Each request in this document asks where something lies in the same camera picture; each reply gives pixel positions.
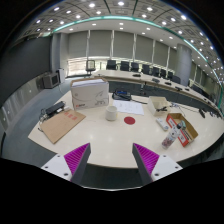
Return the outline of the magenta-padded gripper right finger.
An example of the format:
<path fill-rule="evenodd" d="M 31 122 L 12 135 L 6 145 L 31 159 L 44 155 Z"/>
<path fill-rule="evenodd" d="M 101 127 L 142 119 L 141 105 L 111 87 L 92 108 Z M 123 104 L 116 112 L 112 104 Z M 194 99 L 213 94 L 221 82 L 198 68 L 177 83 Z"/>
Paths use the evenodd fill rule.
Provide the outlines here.
<path fill-rule="evenodd" d="M 182 169 L 168 155 L 158 155 L 137 143 L 133 144 L 132 154 L 136 160 L 143 185 L 147 185 Z"/>

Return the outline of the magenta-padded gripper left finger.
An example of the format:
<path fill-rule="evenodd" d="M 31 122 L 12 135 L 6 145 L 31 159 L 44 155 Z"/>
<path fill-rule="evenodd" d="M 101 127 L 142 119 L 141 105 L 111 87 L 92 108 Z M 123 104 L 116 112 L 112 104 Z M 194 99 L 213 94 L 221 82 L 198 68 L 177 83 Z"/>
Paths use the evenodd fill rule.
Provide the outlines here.
<path fill-rule="evenodd" d="M 42 169 L 79 185 L 90 153 L 91 147 L 87 143 L 65 155 L 56 154 L 42 166 Z"/>

